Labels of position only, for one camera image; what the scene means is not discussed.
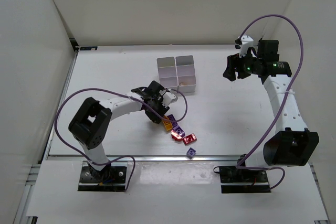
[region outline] purple cable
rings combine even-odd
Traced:
[[[164,120],[164,121],[169,121],[169,120],[166,120],[166,119],[164,119],[163,117],[161,117],[161,116],[160,116],[155,110],[153,110],[149,105],[147,105],[146,103],[144,103],[143,101],[141,101],[141,100],[139,100],[139,99],[137,99],[137,98],[129,97],[129,96],[124,95],[124,94],[119,94],[119,93],[115,93],[115,92],[110,91],[110,90],[99,89],[99,88],[87,88],[87,89],[81,89],[81,90],[78,90],[78,91],[76,91],[75,93],[71,94],[67,99],[65,99],[65,101],[64,101],[64,102],[61,104],[61,106],[59,107],[59,109],[58,109],[58,111],[56,112],[56,115],[55,115],[54,128],[55,128],[55,133],[56,133],[56,135],[58,136],[58,138],[59,138],[59,139],[60,139],[60,140],[61,140],[67,147],[69,147],[69,148],[75,150],[76,152],[78,152],[79,154],[81,154],[83,157],[85,157],[88,161],[91,161],[91,159],[90,159],[84,152],[82,152],[81,150],[79,150],[79,149],[77,149],[76,147],[72,146],[71,144],[69,144],[68,142],[66,142],[66,141],[64,140],[63,137],[61,137],[61,135],[59,134],[59,131],[58,131],[58,127],[57,127],[57,123],[58,123],[59,115],[60,115],[62,109],[64,108],[65,104],[67,104],[67,102],[68,102],[71,98],[73,98],[74,96],[78,95],[79,93],[86,92],[86,91],[101,91],[101,92],[105,92],[105,93],[109,93],[109,94],[114,94],[114,95],[117,95],[117,96],[119,96],[119,97],[124,97],[124,98],[131,99],[131,100],[133,100],[133,101],[140,102],[140,103],[142,103],[145,107],[147,107],[149,110],[151,110],[155,115],[157,115],[160,119],[162,119],[162,120]],[[184,115],[183,115],[180,119],[178,119],[178,120],[176,120],[176,121],[171,121],[171,122],[180,122],[180,121],[182,121],[182,120],[185,118],[185,116],[187,115],[187,112],[188,112],[188,103],[187,103],[187,99],[186,99],[185,95],[184,95],[181,91],[178,91],[178,90],[175,90],[175,89],[172,89],[172,91],[175,91],[175,92],[179,93],[179,94],[183,97],[184,102],[185,102],[185,112],[184,112]],[[128,186],[129,186],[130,181],[131,181],[131,178],[132,178],[132,175],[133,175],[133,172],[134,172],[134,169],[135,169],[135,159],[134,159],[133,156],[120,156],[120,157],[118,157],[118,158],[115,158],[115,159],[113,159],[113,160],[110,160],[110,161],[108,161],[108,162],[106,162],[106,163],[102,163],[102,164],[99,164],[99,163],[96,163],[96,162],[93,162],[93,161],[91,161],[91,163],[94,164],[94,165],[98,165],[98,166],[109,165],[109,164],[111,164],[111,163],[113,163],[113,162],[116,162],[116,161],[118,161],[118,160],[120,160],[120,159],[122,159],[122,158],[125,158],[125,157],[129,157],[129,158],[131,158],[131,159],[133,160],[133,168],[132,168],[130,177],[129,177],[128,181],[127,181],[127,185],[126,185],[126,187],[125,187],[125,191],[127,191]]]
[[[274,127],[274,125],[276,124],[276,122],[278,121],[279,117],[280,117],[280,114],[282,113],[282,110],[285,106],[285,103],[287,101],[287,97],[288,97],[288,91],[290,90],[290,88],[292,87],[293,85],[293,82],[295,81],[296,77],[298,76],[299,72],[300,72],[300,69],[302,67],[302,63],[303,63],[303,41],[302,41],[302,36],[301,36],[301,33],[298,29],[298,27],[293,23],[293,21],[291,21],[289,18],[283,16],[283,15],[279,15],[279,14],[269,14],[269,15],[265,15],[265,16],[261,16],[255,20],[253,20],[245,29],[244,31],[241,33],[240,35],[240,39],[242,38],[242,36],[245,34],[245,32],[247,31],[247,29],[253,25],[256,21],[260,20],[260,19],[263,19],[263,18],[267,18],[267,17],[278,17],[278,18],[282,18],[286,21],[288,21],[292,27],[295,29],[296,33],[298,34],[298,37],[299,37],[299,41],[300,41],[300,51],[301,51],[301,54],[300,54],[300,62],[299,62],[299,66],[298,66],[298,69],[296,70],[295,74],[293,75],[291,81],[289,82],[288,84],[288,87],[286,89],[286,93],[285,93],[285,96],[283,98],[283,101],[282,101],[282,104],[279,108],[279,111],[278,113],[276,114],[276,116],[274,117],[274,120],[272,121],[271,125],[268,127],[268,129],[266,130],[266,132],[264,133],[264,135],[261,137],[261,139],[258,141],[258,143],[252,148],[251,151],[249,151],[249,153],[246,154],[246,156],[240,161],[237,163],[236,165],[236,168],[237,169],[254,169],[254,170],[273,170],[273,169],[280,169],[282,170],[282,177],[280,179],[280,181],[278,183],[276,183],[274,186],[272,186],[271,188],[269,188],[270,190],[271,189],[274,189],[276,188],[278,185],[280,185],[280,183],[283,181],[284,177],[285,177],[285,170],[282,168],[282,167],[271,167],[271,168],[264,168],[264,167],[246,167],[246,166],[241,166],[243,162],[245,162],[246,159],[249,158],[249,156],[252,155],[252,153],[260,146],[260,144],[265,140],[266,136],[269,134],[269,132],[272,130],[272,128]]]

